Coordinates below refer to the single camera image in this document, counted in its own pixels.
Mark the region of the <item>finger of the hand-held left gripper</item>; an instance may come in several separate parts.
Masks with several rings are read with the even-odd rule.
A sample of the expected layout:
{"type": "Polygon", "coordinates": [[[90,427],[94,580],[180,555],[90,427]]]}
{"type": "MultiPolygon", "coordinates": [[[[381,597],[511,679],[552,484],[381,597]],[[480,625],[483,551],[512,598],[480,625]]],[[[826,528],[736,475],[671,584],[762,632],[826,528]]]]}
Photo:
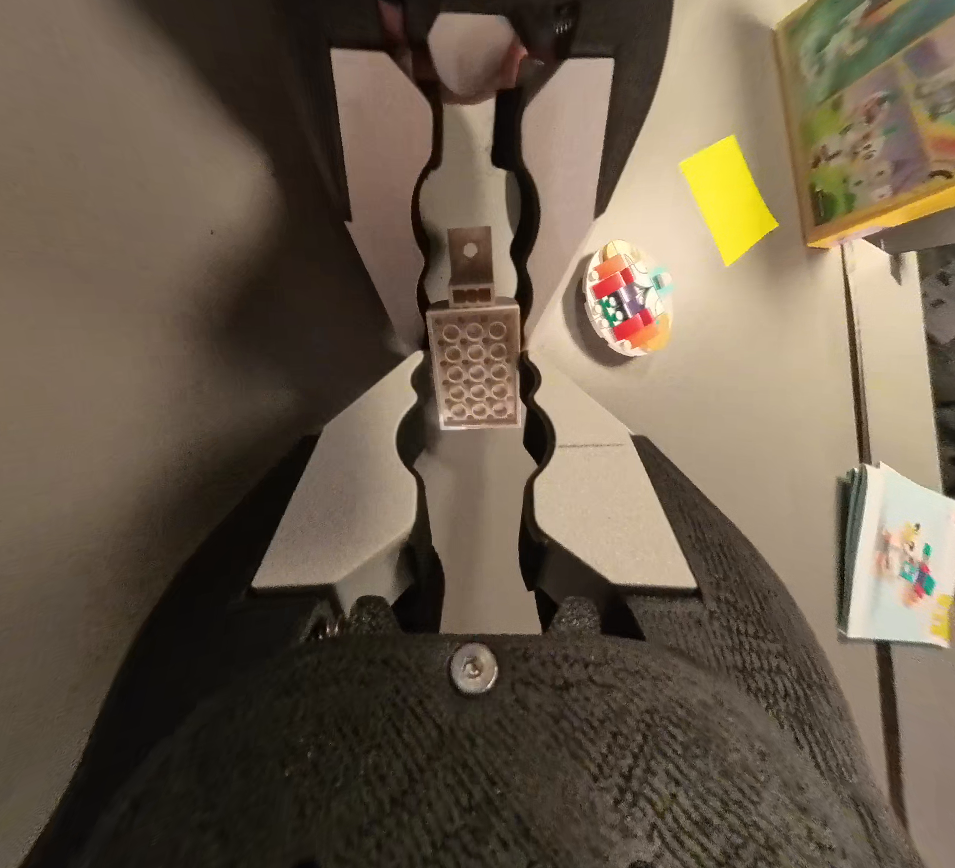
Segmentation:
{"type": "Polygon", "coordinates": [[[596,219],[615,62],[530,66],[495,94],[491,137],[491,164],[503,173],[492,220],[495,281],[518,304],[524,351],[560,303],[596,219]]]}
{"type": "Polygon", "coordinates": [[[390,323],[417,348],[424,258],[413,195],[433,151],[432,108],[385,52],[330,51],[351,217],[346,226],[390,323]]]}

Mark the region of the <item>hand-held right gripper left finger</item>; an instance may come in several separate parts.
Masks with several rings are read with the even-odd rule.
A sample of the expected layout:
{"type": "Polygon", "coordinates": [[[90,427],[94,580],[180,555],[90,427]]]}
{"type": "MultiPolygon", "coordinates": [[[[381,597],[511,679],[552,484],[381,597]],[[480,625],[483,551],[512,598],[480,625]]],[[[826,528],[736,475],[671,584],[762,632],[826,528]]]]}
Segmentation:
{"type": "Polygon", "coordinates": [[[406,630],[437,630],[445,577],[424,481],[431,374],[412,352],[320,432],[252,580],[253,591],[310,591],[346,615],[384,599],[406,630]]]}

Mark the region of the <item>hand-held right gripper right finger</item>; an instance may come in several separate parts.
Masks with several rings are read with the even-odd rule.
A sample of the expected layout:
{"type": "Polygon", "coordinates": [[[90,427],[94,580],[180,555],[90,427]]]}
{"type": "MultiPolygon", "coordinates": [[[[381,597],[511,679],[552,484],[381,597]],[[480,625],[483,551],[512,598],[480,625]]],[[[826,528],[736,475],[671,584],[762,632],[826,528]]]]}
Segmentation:
{"type": "Polygon", "coordinates": [[[698,584],[628,427],[549,357],[521,359],[519,568],[541,628],[569,599],[605,630],[635,630],[636,597],[691,599],[698,584]]]}

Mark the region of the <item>white brick plate with bracket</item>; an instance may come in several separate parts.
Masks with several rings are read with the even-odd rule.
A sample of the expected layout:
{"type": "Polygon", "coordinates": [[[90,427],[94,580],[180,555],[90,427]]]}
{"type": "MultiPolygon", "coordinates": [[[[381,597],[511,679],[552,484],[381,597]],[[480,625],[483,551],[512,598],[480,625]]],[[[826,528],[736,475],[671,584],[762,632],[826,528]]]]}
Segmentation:
{"type": "Polygon", "coordinates": [[[495,285],[492,229],[448,231],[447,298],[426,312],[437,423],[443,432],[517,429],[521,318],[495,285]]]}

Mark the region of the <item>colourful toy set box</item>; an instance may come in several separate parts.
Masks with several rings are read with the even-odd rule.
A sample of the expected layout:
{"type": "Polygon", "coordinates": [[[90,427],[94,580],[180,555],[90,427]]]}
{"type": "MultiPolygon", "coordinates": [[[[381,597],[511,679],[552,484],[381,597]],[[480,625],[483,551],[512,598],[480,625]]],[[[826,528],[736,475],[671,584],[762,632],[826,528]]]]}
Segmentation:
{"type": "Polygon", "coordinates": [[[773,36],[807,246],[953,209],[954,0],[810,0],[773,36]]]}

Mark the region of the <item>round rainbow brick plate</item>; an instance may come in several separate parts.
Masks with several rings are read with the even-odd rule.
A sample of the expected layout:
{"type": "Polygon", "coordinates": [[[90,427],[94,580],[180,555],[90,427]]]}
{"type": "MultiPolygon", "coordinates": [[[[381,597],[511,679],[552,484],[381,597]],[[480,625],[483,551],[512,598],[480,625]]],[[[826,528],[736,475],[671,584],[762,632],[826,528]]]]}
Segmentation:
{"type": "Polygon", "coordinates": [[[616,354],[643,357],[668,345],[673,280],[645,250],[626,240],[606,242],[593,253],[580,289],[595,333],[616,354]]]}

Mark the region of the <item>yellow sticky note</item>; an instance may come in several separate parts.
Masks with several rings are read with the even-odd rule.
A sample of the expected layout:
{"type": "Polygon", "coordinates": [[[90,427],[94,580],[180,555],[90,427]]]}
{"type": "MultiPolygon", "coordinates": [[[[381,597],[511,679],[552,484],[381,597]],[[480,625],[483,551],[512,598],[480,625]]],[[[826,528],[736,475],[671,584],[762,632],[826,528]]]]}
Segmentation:
{"type": "Polygon", "coordinates": [[[681,160],[678,167],[725,267],[779,227],[735,134],[681,160]]]}

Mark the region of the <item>instruction booklet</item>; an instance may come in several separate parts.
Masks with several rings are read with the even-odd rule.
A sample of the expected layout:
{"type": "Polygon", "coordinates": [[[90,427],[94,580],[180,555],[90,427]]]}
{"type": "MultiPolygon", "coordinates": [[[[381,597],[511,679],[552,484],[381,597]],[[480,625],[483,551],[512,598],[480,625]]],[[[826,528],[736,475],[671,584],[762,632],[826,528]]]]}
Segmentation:
{"type": "Polygon", "coordinates": [[[849,472],[839,631],[849,640],[951,645],[954,501],[884,463],[849,472]]]}

